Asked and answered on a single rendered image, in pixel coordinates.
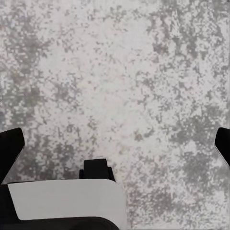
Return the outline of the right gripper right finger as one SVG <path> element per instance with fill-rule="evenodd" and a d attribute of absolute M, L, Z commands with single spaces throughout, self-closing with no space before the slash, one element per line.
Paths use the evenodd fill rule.
<path fill-rule="evenodd" d="M 230 129 L 223 127 L 218 129 L 215 145 L 230 166 Z"/>

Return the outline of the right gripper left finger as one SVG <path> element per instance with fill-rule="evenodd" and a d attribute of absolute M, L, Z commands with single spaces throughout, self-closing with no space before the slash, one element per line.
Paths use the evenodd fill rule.
<path fill-rule="evenodd" d="M 0 133 L 0 185 L 25 145 L 20 127 Z"/>

